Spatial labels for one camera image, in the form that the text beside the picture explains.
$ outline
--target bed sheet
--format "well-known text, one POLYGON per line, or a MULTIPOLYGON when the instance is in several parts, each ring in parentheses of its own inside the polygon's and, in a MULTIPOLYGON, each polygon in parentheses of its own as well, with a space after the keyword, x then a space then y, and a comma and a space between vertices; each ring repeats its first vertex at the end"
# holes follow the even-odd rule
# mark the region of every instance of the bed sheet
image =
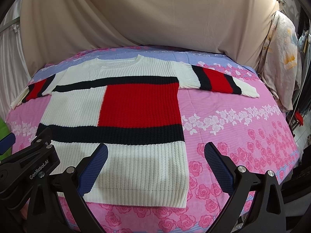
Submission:
MULTIPOLYGON (((230 74, 256 87, 260 98, 179 90, 178 102, 189 164, 187 207, 149 208, 88 203, 107 233, 205 232, 229 198, 222 192, 204 158, 204 144, 210 141, 236 165, 244 165, 257 173, 271 169, 281 183, 299 157, 295 141, 273 97, 257 75, 225 55, 157 46, 98 49, 79 53, 59 65, 48 65, 30 83, 94 57, 119 59, 137 54, 184 61, 230 74)), ((50 96, 33 99, 10 111, 6 122, 16 135, 13 152, 28 146, 34 139, 49 100, 50 96)), ((242 214, 249 210, 252 199, 253 193, 250 193, 242 214)), ((70 225, 77 228, 65 199, 60 197, 60 202, 70 225)))

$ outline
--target sweater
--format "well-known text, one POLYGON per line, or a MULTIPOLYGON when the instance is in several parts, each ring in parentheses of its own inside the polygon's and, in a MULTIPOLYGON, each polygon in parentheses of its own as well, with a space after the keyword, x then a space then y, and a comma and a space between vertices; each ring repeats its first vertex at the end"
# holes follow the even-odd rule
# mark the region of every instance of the sweater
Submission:
POLYGON ((61 161, 53 173, 107 145, 107 162, 86 201, 185 208, 189 173, 178 89, 259 97, 227 74, 138 55, 69 67, 29 85, 17 102, 52 95, 37 134, 52 130, 61 161))

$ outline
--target beige backdrop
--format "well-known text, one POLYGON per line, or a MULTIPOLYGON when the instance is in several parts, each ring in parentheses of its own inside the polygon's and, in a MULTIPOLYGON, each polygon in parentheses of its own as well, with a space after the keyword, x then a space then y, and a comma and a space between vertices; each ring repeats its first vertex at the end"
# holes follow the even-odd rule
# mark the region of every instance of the beige backdrop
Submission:
POLYGON ((256 68, 276 0, 22 0, 33 75, 82 50, 165 45, 222 52, 256 68))

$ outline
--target blue gripper pad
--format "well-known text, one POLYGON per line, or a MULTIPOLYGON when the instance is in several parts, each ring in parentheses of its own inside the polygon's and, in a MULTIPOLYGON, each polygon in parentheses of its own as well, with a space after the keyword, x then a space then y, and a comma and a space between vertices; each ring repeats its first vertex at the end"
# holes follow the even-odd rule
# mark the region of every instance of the blue gripper pad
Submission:
POLYGON ((222 155, 216 150, 216 147, 213 148, 210 143, 207 143, 204 148, 204 156, 222 191, 231 196, 234 192, 234 177, 221 159, 222 155))
POLYGON ((88 163, 79 178, 78 193, 81 197, 91 191, 100 171, 108 158, 108 148, 105 144, 99 148, 98 152, 88 163))
POLYGON ((0 156, 3 155, 12 145, 15 144, 15 135, 13 133, 8 134, 6 137, 0 140, 0 156))

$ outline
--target red panel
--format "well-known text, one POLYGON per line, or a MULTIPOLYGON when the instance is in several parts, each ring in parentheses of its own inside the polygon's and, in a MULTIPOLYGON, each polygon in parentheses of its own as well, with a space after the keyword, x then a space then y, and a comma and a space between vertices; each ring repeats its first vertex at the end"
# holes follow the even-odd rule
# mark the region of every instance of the red panel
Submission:
POLYGON ((40 90, 42 89, 44 83, 46 82, 46 79, 42 80, 42 81, 38 81, 35 83, 34 88, 32 89, 32 91, 30 92, 29 95, 27 95, 26 97, 26 101, 29 101, 30 99, 35 99, 37 98, 38 93, 40 92, 40 90))
POLYGON ((109 85, 98 126, 147 128, 181 124, 177 90, 178 83, 109 85))
POLYGON ((233 93, 233 89, 223 73, 208 68, 203 68, 203 71, 211 82, 212 91, 228 94, 233 93))

